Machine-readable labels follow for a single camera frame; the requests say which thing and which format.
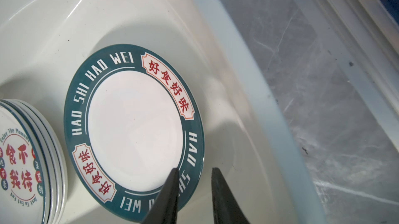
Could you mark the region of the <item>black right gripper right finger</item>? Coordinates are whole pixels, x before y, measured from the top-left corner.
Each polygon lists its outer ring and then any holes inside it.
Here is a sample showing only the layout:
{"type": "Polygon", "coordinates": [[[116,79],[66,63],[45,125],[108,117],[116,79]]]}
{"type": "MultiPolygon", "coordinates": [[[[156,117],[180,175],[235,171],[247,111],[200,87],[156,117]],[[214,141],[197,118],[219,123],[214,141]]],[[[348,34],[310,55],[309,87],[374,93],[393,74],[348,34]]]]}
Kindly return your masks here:
{"type": "Polygon", "coordinates": [[[249,224],[217,167],[212,169],[212,202],[215,224],[249,224]]]}

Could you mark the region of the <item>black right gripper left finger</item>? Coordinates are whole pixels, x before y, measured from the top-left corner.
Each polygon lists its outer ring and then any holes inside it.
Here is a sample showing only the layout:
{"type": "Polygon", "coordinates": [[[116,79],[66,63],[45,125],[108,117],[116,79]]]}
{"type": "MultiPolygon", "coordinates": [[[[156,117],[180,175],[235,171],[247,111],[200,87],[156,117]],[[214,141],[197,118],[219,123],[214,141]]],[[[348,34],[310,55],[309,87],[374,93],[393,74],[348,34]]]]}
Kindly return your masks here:
{"type": "Polygon", "coordinates": [[[152,208],[142,224],[175,224],[178,215],[179,171],[169,173],[152,208]]]}

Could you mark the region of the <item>green rim plate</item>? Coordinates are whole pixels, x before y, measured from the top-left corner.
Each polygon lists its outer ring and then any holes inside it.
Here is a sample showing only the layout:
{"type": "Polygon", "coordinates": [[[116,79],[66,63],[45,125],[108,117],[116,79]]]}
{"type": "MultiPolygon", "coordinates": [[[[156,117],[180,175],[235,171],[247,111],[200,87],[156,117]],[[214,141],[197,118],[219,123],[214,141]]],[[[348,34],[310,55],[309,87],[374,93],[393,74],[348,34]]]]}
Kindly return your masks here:
{"type": "Polygon", "coordinates": [[[186,82],[161,56],[116,44],[89,56],[64,105],[68,154],[82,184],[112,214],[141,222],[170,171],[178,169],[178,207],[204,167],[202,120],[186,82]]]}

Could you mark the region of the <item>green red ring plate back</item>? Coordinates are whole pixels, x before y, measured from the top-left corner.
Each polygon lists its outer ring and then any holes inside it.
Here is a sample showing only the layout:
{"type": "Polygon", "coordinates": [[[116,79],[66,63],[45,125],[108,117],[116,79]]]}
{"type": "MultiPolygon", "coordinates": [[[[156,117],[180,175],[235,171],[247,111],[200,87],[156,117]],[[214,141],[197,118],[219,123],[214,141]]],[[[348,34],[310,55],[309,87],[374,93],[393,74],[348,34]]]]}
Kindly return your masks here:
{"type": "Polygon", "coordinates": [[[2,104],[16,114],[30,136],[46,189],[44,224],[57,224],[64,210],[68,189],[65,158],[57,135],[44,116],[30,104],[15,99],[2,99],[2,104]]]}

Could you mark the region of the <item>white red text plate back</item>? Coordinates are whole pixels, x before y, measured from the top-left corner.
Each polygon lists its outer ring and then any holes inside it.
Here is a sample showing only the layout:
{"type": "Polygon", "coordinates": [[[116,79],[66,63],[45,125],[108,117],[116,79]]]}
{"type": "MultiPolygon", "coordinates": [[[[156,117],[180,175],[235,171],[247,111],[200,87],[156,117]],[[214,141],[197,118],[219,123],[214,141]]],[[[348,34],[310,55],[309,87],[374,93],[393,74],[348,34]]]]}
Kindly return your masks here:
{"type": "Polygon", "coordinates": [[[1,223],[43,224],[46,189],[42,168],[21,121],[1,105],[1,223]]]}

